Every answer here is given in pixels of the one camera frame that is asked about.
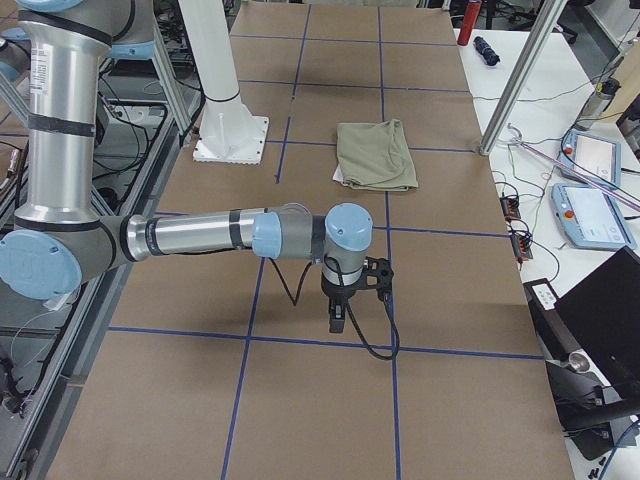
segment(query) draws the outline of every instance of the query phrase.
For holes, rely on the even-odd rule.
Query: metal rod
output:
[[[29,107],[16,87],[4,75],[0,75],[0,98],[9,106],[23,127],[28,128]]]
[[[164,45],[162,33],[160,33],[160,28],[155,20],[153,21],[153,36],[156,47],[152,59],[153,65],[156,69],[156,73],[158,74],[160,85],[162,86],[164,94],[167,97],[167,101],[169,102],[169,107],[171,108],[173,116],[176,119],[176,123],[178,124],[178,129],[180,130],[180,133],[184,135],[187,133],[191,119],[189,118],[189,112],[187,111],[184,98],[180,94],[180,88],[178,87],[178,82],[175,78],[175,71],[173,70],[171,59],[167,53],[167,48]]]
[[[547,0],[542,5],[536,23],[533,25],[529,38],[509,77],[509,81],[504,87],[502,97],[496,106],[496,110],[493,112],[491,120],[489,120],[489,124],[487,125],[478,149],[480,155],[489,155],[491,150],[493,150],[498,136],[506,125],[509,115],[518,100],[518,96],[566,3],[567,0]]]
[[[551,163],[553,163],[559,169],[564,170],[567,173],[570,173],[572,176],[579,178],[581,181],[583,181],[584,183],[592,186],[593,188],[597,188],[598,190],[600,190],[605,195],[608,195],[609,197],[615,198],[616,200],[618,200],[623,205],[626,205],[627,207],[629,207],[629,208],[631,208],[631,209],[633,209],[633,210],[635,210],[637,212],[640,212],[640,205],[639,204],[637,204],[635,202],[632,202],[631,200],[626,199],[625,197],[623,197],[622,195],[620,195],[617,192],[609,190],[608,188],[606,188],[606,187],[600,185],[599,183],[593,181],[587,175],[584,175],[583,173],[580,173],[577,170],[574,170],[571,167],[566,166],[565,164],[563,164],[562,162],[556,160],[555,158],[550,157],[549,155],[546,155],[545,153],[541,152],[540,150],[537,150],[537,149],[533,148],[531,145],[527,144],[526,142],[523,142],[520,139],[514,139],[513,141],[514,141],[514,143],[516,143],[517,145],[521,146],[525,150],[528,150],[529,152],[531,152],[531,153],[533,153],[535,155],[538,155],[538,156],[550,161]]]

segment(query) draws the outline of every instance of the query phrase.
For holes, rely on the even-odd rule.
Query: black tape band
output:
[[[117,253],[116,239],[113,238],[113,235],[111,234],[111,230],[109,230],[104,223],[100,222],[99,228],[101,228],[102,231],[104,231],[104,233],[107,235],[107,238],[109,239],[109,242],[111,243],[111,261],[109,262],[109,266],[107,267],[107,270],[110,270],[111,267],[113,266],[113,262],[116,261],[116,253]]]
[[[15,217],[13,224],[36,232],[88,232],[89,230],[100,228],[100,220],[89,223],[48,223]]]
[[[122,219],[120,223],[120,249],[124,254],[125,258],[130,262],[137,262],[137,260],[131,255],[131,250],[129,250],[129,242],[127,242],[127,227],[129,226],[129,220],[133,215],[127,215]]]
[[[68,18],[56,17],[45,12],[34,12],[32,10],[20,10],[18,12],[18,20],[21,22],[37,22],[44,23],[51,27],[61,28],[69,32],[79,33],[85,37],[93,38],[105,45],[111,46],[113,38],[106,32],[96,28],[88,27]]]
[[[311,224],[311,261],[313,263],[320,263],[324,259],[325,235],[324,217],[314,215]]]
[[[127,33],[129,33],[129,30],[131,30],[131,27],[133,26],[133,20],[135,18],[136,18],[136,0],[131,0],[131,7],[129,8],[129,18],[127,19],[127,23],[122,28],[122,30],[120,30],[120,32],[116,33],[113,36],[114,42],[117,42],[118,40],[123,38]]]
[[[159,218],[152,218],[147,222],[147,226],[144,229],[144,238],[147,241],[147,248],[149,253],[155,257],[166,255],[158,246],[158,239],[156,238],[156,227],[158,226]]]
[[[225,103],[238,98],[239,95],[240,95],[240,90],[238,90],[238,93],[236,93],[233,97],[225,98],[224,100],[216,100],[215,98],[207,97],[207,95],[205,95],[205,97],[207,100],[211,100],[212,102]]]
[[[91,138],[96,134],[95,126],[90,123],[72,122],[71,120],[46,117],[35,113],[29,114],[29,129]]]
[[[229,212],[229,237],[231,245],[236,250],[245,248],[242,241],[242,233],[240,233],[240,212],[242,210],[231,210]]]

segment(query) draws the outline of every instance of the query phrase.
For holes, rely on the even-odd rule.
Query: black object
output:
[[[500,57],[496,55],[496,52],[493,51],[493,48],[486,42],[486,40],[482,37],[476,37],[473,39],[473,44],[476,46],[476,51],[482,55],[484,61],[490,67],[497,65],[500,61]]]
[[[369,284],[370,278],[374,278],[376,282]],[[375,289],[378,292],[378,299],[381,302],[385,302],[386,298],[392,293],[392,280],[393,270],[391,270],[389,260],[385,258],[367,257],[367,263],[362,269],[360,278],[351,285],[334,285],[323,275],[322,291],[329,297],[329,333],[342,333],[344,331],[349,299],[358,290]]]
[[[576,3],[576,6],[581,6],[579,5],[577,2],[579,0],[574,0]],[[542,4],[544,3],[544,1],[540,2],[540,7],[538,8],[538,11],[536,13],[518,13],[519,17],[523,17],[523,18],[527,18],[529,19],[528,22],[524,22],[520,25],[516,25],[515,27],[510,28],[509,30],[511,31],[523,31],[523,30],[529,30],[531,27],[533,27],[533,24],[536,22],[536,18],[538,18],[538,13],[540,12],[540,9],[542,8]],[[574,43],[576,43],[576,40],[578,39],[578,32],[576,32],[575,30],[572,30],[571,28],[567,27],[566,25],[558,22],[558,25],[562,28],[562,33],[564,35],[567,36],[567,42],[570,45],[573,45]]]
[[[618,250],[556,302],[565,325],[622,398],[640,399],[640,258]]]

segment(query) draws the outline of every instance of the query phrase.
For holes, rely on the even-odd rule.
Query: white paper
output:
[[[340,165],[338,165],[336,171],[333,172],[333,180],[344,185],[344,176],[342,175],[342,170],[340,170]]]
[[[569,187],[565,191],[585,240],[624,245],[624,235],[604,193],[595,188],[579,187]]]

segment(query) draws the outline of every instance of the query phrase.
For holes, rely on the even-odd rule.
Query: folded towel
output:
[[[400,120],[384,123],[339,123],[338,163],[351,188],[406,191],[417,188]]]

